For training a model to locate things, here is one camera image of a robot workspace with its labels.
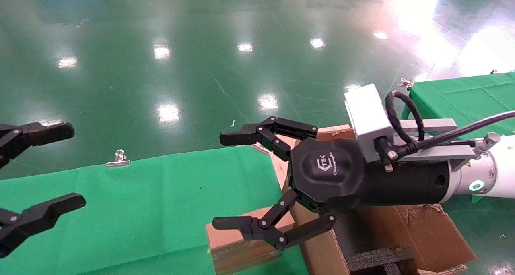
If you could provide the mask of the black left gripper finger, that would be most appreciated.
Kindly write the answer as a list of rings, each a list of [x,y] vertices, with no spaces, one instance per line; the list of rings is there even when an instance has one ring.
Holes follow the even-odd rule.
[[[0,125],[0,168],[30,147],[71,139],[75,129],[68,122],[42,125],[34,122],[24,125]]]
[[[0,258],[5,258],[29,237],[53,228],[60,216],[85,207],[80,194],[67,194],[35,204],[20,214],[0,209]]]

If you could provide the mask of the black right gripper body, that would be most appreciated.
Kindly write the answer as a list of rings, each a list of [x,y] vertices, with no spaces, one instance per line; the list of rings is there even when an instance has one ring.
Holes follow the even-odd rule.
[[[449,189],[447,162],[407,161],[385,170],[354,139],[306,139],[290,153],[289,185],[311,211],[435,204]]]

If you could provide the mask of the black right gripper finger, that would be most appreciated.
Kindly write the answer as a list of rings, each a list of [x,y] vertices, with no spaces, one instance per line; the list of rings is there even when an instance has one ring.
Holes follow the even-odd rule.
[[[225,146],[259,143],[282,161],[290,161],[291,146],[278,135],[303,141],[315,139],[317,133],[318,128],[314,125],[270,116],[256,124],[244,124],[236,132],[221,132],[220,143]]]
[[[293,208],[298,195],[289,190],[262,218],[252,216],[215,217],[212,226],[217,230],[238,230],[244,240],[263,240],[277,250],[285,250],[329,231],[336,223],[331,213],[320,215],[289,231],[282,232],[276,225]]]

